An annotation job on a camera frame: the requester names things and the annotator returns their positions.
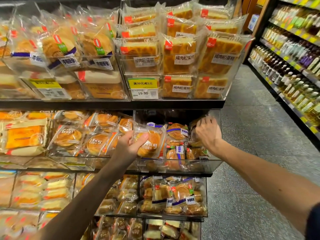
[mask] left hand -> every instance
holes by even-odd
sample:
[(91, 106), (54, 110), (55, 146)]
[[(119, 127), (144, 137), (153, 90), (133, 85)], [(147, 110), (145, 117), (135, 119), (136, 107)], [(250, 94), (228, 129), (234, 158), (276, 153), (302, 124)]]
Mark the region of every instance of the left hand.
[(137, 158), (137, 152), (139, 148), (146, 143), (149, 137), (148, 133), (144, 133), (137, 141), (132, 143), (131, 138), (133, 134), (133, 130), (128, 131), (118, 140), (117, 146), (115, 147), (114, 153), (109, 162), (112, 164), (110, 166), (115, 167), (116, 170), (119, 170), (121, 176)]

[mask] human arm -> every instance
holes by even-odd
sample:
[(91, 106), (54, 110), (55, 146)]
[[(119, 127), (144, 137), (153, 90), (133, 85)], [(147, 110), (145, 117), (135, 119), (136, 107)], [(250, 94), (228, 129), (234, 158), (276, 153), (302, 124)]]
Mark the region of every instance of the human arm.
[(222, 139), (213, 117), (198, 121), (196, 133), (214, 156), (234, 168), (244, 180), (278, 209), (302, 234), (313, 206), (320, 202), (320, 187), (277, 164), (241, 151)]
[(113, 183), (121, 178), (137, 157), (138, 149), (147, 141), (148, 134), (130, 145), (133, 131), (122, 136), (109, 162), (79, 192), (79, 194), (31, 239), (80, 239)]

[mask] supermarket aisle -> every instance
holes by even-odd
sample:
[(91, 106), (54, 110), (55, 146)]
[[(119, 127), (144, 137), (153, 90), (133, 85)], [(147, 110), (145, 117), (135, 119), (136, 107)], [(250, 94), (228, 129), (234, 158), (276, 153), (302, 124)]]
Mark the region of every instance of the supermarket aisle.
[[(320, 185), (320, 153), (250, 68), (242, 65), (221, 111), (222, 137)], [(202, 239), (300, 240), (302, 235), (223, 163), (208, 182)]]

